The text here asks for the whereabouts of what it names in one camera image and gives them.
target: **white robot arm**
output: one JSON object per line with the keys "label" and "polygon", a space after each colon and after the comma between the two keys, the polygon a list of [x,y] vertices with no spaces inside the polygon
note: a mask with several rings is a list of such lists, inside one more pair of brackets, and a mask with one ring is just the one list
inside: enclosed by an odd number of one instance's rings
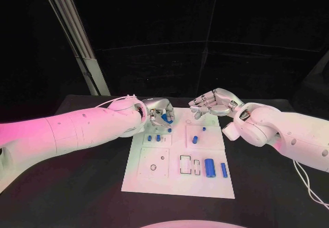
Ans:
{"label": "white robot arm", "polygon": [[162,119],[163,110],[168,120],[175,119],[173,107],[165,98],[140,101],[136,96],[127,96],[116,99],[109,108],[101,105],[0,124],[0,193],[22,172],[45,159],[133,136],[145,130],[147,120],[153,125],[169,127]]}
{"label": "white robot arm", "polygon": [[199,96],[189,105],[197,119],[205,113],[233,117],[223,129],[230,140],[241,136],[256,146],[270,144],[282,155],[329,172],[329,121],[280,112],[264,104],[244,104],[221,88]]}

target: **white cable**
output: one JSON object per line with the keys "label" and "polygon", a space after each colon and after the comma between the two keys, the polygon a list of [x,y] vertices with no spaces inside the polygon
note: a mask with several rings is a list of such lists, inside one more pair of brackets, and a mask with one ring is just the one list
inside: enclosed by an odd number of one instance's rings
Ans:
{"label": "white cable", "polygon": [[117,100],[124,99],[124,98],[136,98],[136,96],[123,96],[123,97],[119,97],[119,98],[116,98],[116,99],[113,99],[113,100],[110,100],[110,101],[101,103],[96,108],[98,108],[101,105],[107,104],[109,102],[117,101]]}
{"label": "white cable", "polygon": [[[296,164],[299,165],[300,169],[303,170],[303,173],[305,173],[308,182],[306,182],[305,179],[303,179],[303,176],[302,176],[302,174],[300,174],[300,171],[299,171],[299,169],[298,169]],[[318,197],[318,195],[315,194],[315,192],[313,192],[312,189],[311,189],[311,179],[309,179],[309,176],[308,176],[308,173],[306,173],[303,167],[300,166],[299,162],[295,161],[295,160],[293,160],[293,165],[295,165],[295,169],[296,169],[296,171],[298,171],[298,173],[299,173],[299,175],[300,175],[303,184],[305,184],[306,187],[308,187],[308,191],[309,191],[309,195],[311,195],[312,200],[313,200],[316,203],[322,204],[322,205],[328,208],[328,210],[329,210],[329,204],[325,203],[325,202],[322,201],[322,199]]]}

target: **robotic hand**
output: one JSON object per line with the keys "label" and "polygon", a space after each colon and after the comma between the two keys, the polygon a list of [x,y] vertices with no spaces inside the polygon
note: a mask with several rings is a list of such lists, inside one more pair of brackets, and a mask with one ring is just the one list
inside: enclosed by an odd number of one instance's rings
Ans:
{"label": "robotic hand", "polygon": [[168,99],[140,101],[136,96],[111,100],[96,108],[57,116],[0,124],[0,193],[23,171],[48,158],[94,147],[119,137],[130,137],[153,125],[171,127],[162,119],[175,120]]}
{"label": "robotic hand", "polygon": [[282,155],[329,172],[329,121],[299,113],[280,112],[264,104],[244,104],[221,88],[199,96],[189,106],[195,119],[205,113],[233,118],[223,128],[230,140],[241,136],[256,146],[270,144]]}

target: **black table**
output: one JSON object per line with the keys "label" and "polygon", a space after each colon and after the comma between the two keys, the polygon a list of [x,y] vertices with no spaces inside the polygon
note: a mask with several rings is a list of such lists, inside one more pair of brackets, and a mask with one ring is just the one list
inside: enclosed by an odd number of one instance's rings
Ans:
{"label": "black table", "polygon": [[[57,114],[90,108],[106,96],[70,95]],[[169,98],[188,107],[191,98]],[[244,100],[293,111],[286,100]],[[220,118],[224,127],[230,117]],[[122,192],[132,138],[36,164],[0,195],[0,227],[137,228],[181,219],[212,220],[251,228],[321,228],[329,211],[308,195],[289,158],[266,145],[224,136],[236,199]],[[305,168],[313,191],[329,201],[329,174]]]}

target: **circular hole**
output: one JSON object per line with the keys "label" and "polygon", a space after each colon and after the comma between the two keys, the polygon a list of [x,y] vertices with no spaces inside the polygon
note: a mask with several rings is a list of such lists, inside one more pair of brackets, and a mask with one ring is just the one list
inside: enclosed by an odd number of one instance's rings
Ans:
{"label": "circular hole", "polygon": [[295,145],[295,144],[296,144],[296,142],[298,142],[298,140],[296,140],[296,139],[293,139],[293,140],[292,140],[292,145]]}
{"label": "circular hole", "polygon": [[328,153],[329,153],[328,150],[325,150],[325,151],[322,152],[322,156],[326,157],[326,156],[328,156]]}

